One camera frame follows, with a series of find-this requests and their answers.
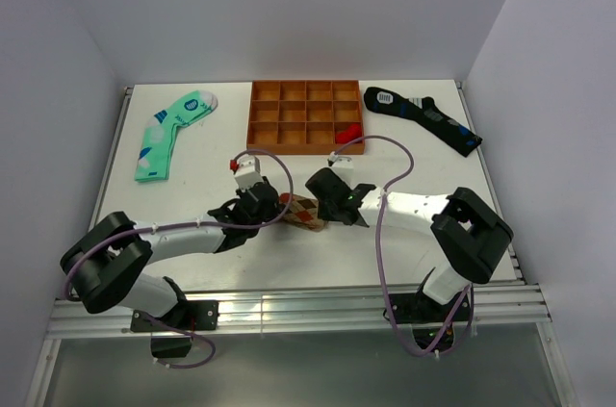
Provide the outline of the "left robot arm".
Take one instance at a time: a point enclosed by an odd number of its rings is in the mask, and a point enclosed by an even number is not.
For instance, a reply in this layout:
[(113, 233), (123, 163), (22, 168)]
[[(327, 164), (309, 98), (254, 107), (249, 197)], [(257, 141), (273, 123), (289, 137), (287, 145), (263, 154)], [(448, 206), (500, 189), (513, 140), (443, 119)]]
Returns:
[(194, 221), (166, 226), (138, 224), (124, 212), (105, 216), (61, 258), (67, 286), (86, 310), (100, 314), (115, 306), (154, 318), (165, 329), (202, 321), (175, 281), (143, 270), (150, 263), (185, 254), (217, 254), (254, 238), (279, 219), (276, 189), (264, 180)]

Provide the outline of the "brown argyle sock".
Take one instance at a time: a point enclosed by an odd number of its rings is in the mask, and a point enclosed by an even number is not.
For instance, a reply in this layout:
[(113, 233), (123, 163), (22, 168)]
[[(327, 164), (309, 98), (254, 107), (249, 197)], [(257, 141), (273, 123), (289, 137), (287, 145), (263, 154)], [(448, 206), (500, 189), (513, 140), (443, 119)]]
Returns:
[(279, 196), (279, 201), (283, 206), (291, 202), (290, 208), (282, 217), (284, 222), (312, 232), (319, 232), (327, 227), (328, 222), (319, 218), (317, 199), (283, 192)]

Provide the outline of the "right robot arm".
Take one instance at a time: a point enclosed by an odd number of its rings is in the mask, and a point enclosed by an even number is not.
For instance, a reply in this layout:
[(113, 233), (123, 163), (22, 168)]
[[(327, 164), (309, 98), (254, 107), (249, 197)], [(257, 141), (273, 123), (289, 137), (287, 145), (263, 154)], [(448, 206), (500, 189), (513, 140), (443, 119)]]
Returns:
[(428, 274), (416, 299), (426, 319), (440, 318), (467, 286), (488, 283), (514, 238), (509, 225), (471, 189), (424, 195), (385, 191), (373, 184), (352, 188), (341, 174), (325, 167), (306, 183), (319, 202), (320, 219), (419, 232), (440, 246), (444, 261)]

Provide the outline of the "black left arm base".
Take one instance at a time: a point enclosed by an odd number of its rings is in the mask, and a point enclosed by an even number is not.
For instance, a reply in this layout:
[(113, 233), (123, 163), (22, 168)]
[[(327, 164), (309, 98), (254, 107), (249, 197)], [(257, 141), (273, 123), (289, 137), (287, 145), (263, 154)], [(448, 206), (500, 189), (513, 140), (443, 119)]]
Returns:
[[(130, 331), (150, 335), (150, 353), (157, 363), (174, 369), (191, 369), (209, 363), (216, 355), (216, 345), (201, 332), (214, 331), (217, 325), (216, 300), (184, 300), (161, 317), (135, 310)], [(191, 352), (198, 348), (206, 350), (205, 358), (187, 362)]]

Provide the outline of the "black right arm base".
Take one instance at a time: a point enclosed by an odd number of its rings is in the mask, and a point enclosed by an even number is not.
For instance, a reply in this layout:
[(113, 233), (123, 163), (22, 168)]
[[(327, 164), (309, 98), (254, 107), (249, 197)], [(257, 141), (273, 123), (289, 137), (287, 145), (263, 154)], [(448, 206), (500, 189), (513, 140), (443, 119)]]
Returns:
[(444, 335), (432, 348), (436, 355), (451, 352), (470, 333), (475, 312), (474, 290), (467, 292), (461, 303), (455, 306), (461, 295), (458, 293), (447, 305), (440, 305), (422, 293), (391, 293), (389, 298), (396, 323), (412, 326), (412, 338), (420, 350), (432, 344), (449, 313), (455, 310)]

